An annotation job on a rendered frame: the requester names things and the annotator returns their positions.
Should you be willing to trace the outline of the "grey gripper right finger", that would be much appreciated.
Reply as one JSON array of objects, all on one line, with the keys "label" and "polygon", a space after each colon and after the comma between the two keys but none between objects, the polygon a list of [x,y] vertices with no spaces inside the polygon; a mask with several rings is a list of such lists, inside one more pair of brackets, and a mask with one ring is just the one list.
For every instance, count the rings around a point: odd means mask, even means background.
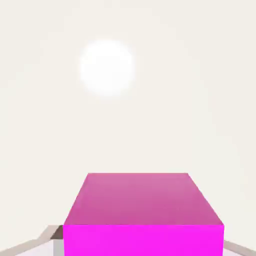
[{"label": "grey gripper right finger", "polygon": [[224,240],[223,248],[240,256],[256,256],[256,251],[239,244]]}]

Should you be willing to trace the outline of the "small magenta cube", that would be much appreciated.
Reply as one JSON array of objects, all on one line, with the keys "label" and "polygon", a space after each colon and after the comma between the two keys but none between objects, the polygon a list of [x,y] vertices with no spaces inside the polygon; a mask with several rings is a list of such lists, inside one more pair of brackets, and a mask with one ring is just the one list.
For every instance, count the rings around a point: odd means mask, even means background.
[{"label": "small magenta cube", "polygon": [[223,256],[224,229],[187,173],[89,173],[64,256]]}]

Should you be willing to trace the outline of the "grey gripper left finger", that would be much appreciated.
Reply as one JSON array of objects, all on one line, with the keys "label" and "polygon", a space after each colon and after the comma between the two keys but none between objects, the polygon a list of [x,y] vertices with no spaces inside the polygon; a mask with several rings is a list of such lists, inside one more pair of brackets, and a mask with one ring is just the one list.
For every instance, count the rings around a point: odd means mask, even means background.
[{"label": "grey gripper left finger", "polygon": [[63,226],[48,225],[37,239],[0,251],[0,256],[64,256]]}]

